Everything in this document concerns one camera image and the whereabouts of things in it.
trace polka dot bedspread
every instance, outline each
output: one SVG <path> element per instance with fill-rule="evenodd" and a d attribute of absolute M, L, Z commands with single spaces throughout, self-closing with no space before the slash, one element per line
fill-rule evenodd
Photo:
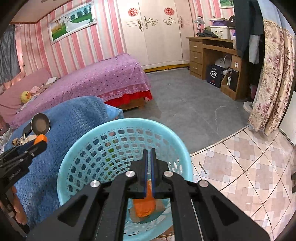
<path fill-rule="evenodd" d="M 57 80 L 17 113 L 10 126 L 16 129 L 35 114 L 76 97 L 98 96 L 108 101 L 124 94 L 148 91 L 150 88 L 147 75 L 139 62 L 128 54 L 118 55 Z"/>

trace silver bolt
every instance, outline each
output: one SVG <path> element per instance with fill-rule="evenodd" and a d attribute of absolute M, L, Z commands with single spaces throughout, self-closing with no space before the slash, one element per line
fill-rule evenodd
<path fill-rule="evenodd" d="M 206 180 L 201 180 L 199 182 L 199 185 L 203 188 L 206 188 L 209 185 L 209 183 Z"/>
<path fill-rule="evenodd" d="M 97 180 L 93 180 L 91 181 L 91 187 L 92 188 L 97 188 L 98 186 L 100 186 L 100 182 Z"/>
<path fill-rule="evenodd" d="M 127 171 L 126 172 L 126 176 L 127 177 L 133 177 L 135 175 L 135 172 L 134 171 Z"/>
<path fill-rule="evenodd" d="M 172 177 L 174 175 L 174 173 L 171 171 L 165 171 L 163 174 L 165 177 Z"/>

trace orange object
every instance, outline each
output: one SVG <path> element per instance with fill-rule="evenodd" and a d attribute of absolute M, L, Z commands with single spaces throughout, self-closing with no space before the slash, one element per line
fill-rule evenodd
<path fill-rule="evenodd" d="M 144 199 L 133 199 L 136 215 L 139 218 L 146 217 L 154 212 L 156 202 L 152 196 L 151 181 L 147 181 L 147 195 Z"/>
<path fill-rule="evenodd" d="M 36 139 L 34 141 L 34 145 L 38 144 L 41 141 L 47 142 L 47 137 L 45 135 L 43 135 L 43 134 L 36 137 Z"/>

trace wedding dress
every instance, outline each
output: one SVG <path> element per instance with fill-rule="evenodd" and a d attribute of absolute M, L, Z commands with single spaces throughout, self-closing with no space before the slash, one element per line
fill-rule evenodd
<path fill-rule="evenodd" d="M 81 27 L 83 25 L 88 24 L 89 22 L 90 22 L 90 19 L 81 21 L 79 23 L 72 23 L 72 22 L 69 21 L 66 32 L 71 32 L 71 31 L 73 31 L 73 30 L 75 30 L 75 29 L 77 29 L 77 28 L 79 28 L 79 27 Z"/>

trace yellow duck plush toy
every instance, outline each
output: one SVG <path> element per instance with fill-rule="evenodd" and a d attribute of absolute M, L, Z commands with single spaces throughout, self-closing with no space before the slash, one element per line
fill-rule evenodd
<path fill-rule="evenodd" d="M 24 91 L 20 97 L 21 101 L 23 104 L 27 103 L 28 101 L 30 101 L 32 98 L 32 95 L 29 91 Z"/>

